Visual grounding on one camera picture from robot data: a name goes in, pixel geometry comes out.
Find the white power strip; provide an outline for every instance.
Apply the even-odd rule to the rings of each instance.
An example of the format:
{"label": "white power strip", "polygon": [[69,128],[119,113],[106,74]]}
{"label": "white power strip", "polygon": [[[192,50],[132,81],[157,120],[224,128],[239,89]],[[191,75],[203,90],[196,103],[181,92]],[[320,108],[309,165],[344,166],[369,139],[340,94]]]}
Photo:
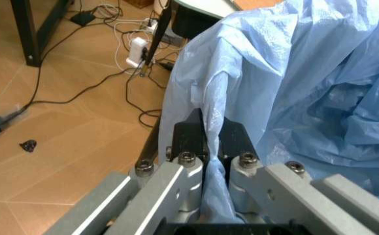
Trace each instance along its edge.
{"label": "white power strip", "polygon": [[149,31],[151,34],[155,34],[155,31],[156,31],[156,28],[158,27],[158,21],[157,20],[155,20],[155,19],[152,19],[151,21],[150,21],[150,23],[151,23],[151,27],[149,27],[149,26],[146,26],[146,29],[147,29],[147,31]]}
{"label": "white power strip", "polygon": [[142,60],[143,48],[147,45],[147,41],[141,37],[137,37],[131,41],[131,48],[128,54],[128,58],[126,62],[137,68],[139,66],[140,61]]}

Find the wooden floor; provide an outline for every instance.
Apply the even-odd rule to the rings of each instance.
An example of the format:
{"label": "wooden floor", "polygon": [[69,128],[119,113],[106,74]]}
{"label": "wooden floor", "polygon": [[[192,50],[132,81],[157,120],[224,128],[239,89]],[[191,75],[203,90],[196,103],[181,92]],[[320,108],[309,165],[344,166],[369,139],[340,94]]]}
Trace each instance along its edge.
{"label": "wooden floor", "polygon": [[[100,3],[83,1],[84,9]],[[39,22],[48,12],[41,2],[32,0]],[[121,4],[124,19],[147,18],[152,10]],[[50,45],[77,27],[62,20]],[[130,30],[138,25],[119,27]],[[65,100],[119,71],[114,63],[116,46],[112,29],[105,25],[79,30],[44,61],[37,98]],[[157,57],[171,51],[162,50]],[[126,55],[121,47],[118,59],[123,67]],[[0,115],[28,102],[37,71],[25,65],[11,5],[0,0]],[[152,77],[166,84],[169,72],[154,67]],[[150,130],[139,124],[139,111],[124,100],[127,78],[116,76],[70,104],[31,106],[0,134],[0,235],[41,234],[109,172],[128,172]],[[164,90],[136,77],[130,95],[143,108],[154,109],[161,107]],[[33,153],[19,146],[29,139],[38,143]]]}

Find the black table leg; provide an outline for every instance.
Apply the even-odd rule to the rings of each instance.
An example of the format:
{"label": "black table leg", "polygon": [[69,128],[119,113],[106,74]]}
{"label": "black table leg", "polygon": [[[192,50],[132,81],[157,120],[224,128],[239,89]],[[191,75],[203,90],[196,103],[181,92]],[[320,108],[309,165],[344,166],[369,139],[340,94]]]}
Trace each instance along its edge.
{"label": "black table leg", "polygon": [[73,0],[58,0],[39,30],[36,31],[30,0],[11,0],[12,10],[14,12],[27,65],[40,66],[42,53],[57,24],[72,2]]}
{"label": "black table leg", "polygon": [[27,65],[38,67],[41,62],[36,28],[29,0],[11,0],[18,34],[23,45]]}

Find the bolt head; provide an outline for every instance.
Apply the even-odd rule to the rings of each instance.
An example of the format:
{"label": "bolt head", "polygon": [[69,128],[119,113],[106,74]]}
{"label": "bolt head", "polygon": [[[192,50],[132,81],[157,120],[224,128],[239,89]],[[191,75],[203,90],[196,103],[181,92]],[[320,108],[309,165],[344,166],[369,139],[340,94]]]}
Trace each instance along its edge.
{"label": "bolt head", "polygon": [[181,152],[178,156],[178,164],[183,165],[186,168],[195,165],[195,154],[191,152]]}
{"label": "bolt head", "polygon": [[172,147],[171,146],[166,147],[166,159],[168,159],[168,161],[172,160]]}
{"label": "bolt head", "polygon": [[258,162],[258,157],[251,152],[244,152],[239,157],[239,165],[243,168],[252,168]]}
{"label": "bolt head", "polygon": [[303,164],[296,161],[286,162],[285,165],[296,174],[303,174],[306,171]]}
{"label": "bolt head", "polygon": [[139,160],[135,165],[136,175],[140,177],[150,176],[153,173],[154,165],[150,161]]}

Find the blue plastic bag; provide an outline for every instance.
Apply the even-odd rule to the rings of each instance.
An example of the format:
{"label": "blue plastic bag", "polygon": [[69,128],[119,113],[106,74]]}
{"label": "blue plastic bag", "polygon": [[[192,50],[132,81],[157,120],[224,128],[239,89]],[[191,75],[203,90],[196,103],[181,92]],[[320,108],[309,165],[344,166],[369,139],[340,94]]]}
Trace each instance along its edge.
{"label": "blue plastic bag", "polygon": [[211,161],[202,213],[240,222],[217,159],[223,117],[241,122],[265,165],[302,162],[379,196],[379,1],[286,0],[234,13],[180,53],[166,90],[160,160],[173,125],[203,111]]}

